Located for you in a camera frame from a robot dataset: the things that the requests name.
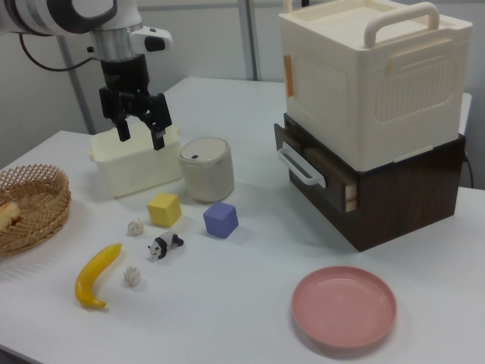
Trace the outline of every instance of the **toy banana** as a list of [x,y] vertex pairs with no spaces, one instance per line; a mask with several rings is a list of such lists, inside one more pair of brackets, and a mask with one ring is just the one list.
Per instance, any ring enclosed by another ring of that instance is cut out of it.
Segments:
[[96,254],[79,273],[76,279],[76,298],[84,306],[103,308],[106,302],[98,300],[92,293],[92,285],[96,278],[105,270],[121,253],[121,243],[105,247]]

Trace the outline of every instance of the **small white box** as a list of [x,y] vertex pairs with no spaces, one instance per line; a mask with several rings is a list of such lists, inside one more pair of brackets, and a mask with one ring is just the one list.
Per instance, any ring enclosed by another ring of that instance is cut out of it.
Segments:
[[179,160],[187,190],[194,200],[220,201],[233,190],[233,160],[226,140],[195,139],[182,148]]
[[458,137],[471,23],[429,2],[285,9],[287,113],[356,171]]
[[153,149],[150,129],[144,123],[130,125],[130,135],[121,142],[116,129],[91,138],[89,156],[96,162],[109,193],[127,195],[182,177],[178,162],[180,137],[174,125],[165,130],[165,147]]

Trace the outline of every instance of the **white toy animal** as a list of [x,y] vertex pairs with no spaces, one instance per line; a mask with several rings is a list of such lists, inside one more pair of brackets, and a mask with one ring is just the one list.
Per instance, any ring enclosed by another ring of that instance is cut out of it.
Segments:
[[135,237],[136,235],[143,234],[143,223],[140,219],[138,221],[131,221],[128,224],[128,235]]
[[152,259],[162,259],[164,256],[167,255],[167,251],[174,244],[176,246],[182,246],[183,240],[180,239],[177,234],[171,231],[168,231],[167,233],[164,233],[159,237],[155,238],[155,240],[153,240],[152,246],[149,245],[150,255],[152,256]]
[[124,281],[128,287],[135,287],[140,279],[141,276],[138,268],[128,267],[127,271],[124,272]]

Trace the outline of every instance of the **black cable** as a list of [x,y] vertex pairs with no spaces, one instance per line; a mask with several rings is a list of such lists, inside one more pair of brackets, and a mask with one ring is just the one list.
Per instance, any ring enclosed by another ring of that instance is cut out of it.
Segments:
[[471,164],[470,164],[470,160],[468,159],[468,156],[465,154],[465,156],[463,157],[463,159],[465,160],[465,162],[467,162],[467,165],[468,165],[468,170],[470,171],[470,185],[471,185],[471,188],[475,188],[474,187],[474,183],[473,183],[473,172],[471,171]]
[[78,67],[81,67],[83,64],[86,64],[88,63],[89,61],[91,61],[92,57],[89,57],[87,59],[85,59],[84,61],[82,61],[81,63],[78,63],[78,64],[75,64],[74,66],[72,67],[67,67],[67,68],[50,68],[50,67],[47,67],[43,64],[40,64],[38,61],[36,61],[34,59],[34,57],[29,53],[29,51],[27,50],[27,47],[25,46],[25,43],[23,42],[23,34],[19,34],[18,35],[19,38],[20,38],[20,45],[22,46],[22,49],[23,49],[23,52],[27,55],[27,57],[33,62],[35,63],[37,66],[41,67],[42,69],[44,70],[47,70],[47,71],[51,71],[51,72],[66,72],[66,71],[72,71],[72,70],[75,70],[76,68]]

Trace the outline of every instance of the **dark wooden cabinet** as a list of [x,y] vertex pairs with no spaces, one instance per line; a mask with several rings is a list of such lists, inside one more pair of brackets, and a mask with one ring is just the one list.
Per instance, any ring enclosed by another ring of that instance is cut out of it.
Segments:
[[465,137],[429,152],[359,172],[317,141],[288,115],[274,125],[283,142],[325,176],[327,187],[292,183],[346,239],[364,251],[455,213]]

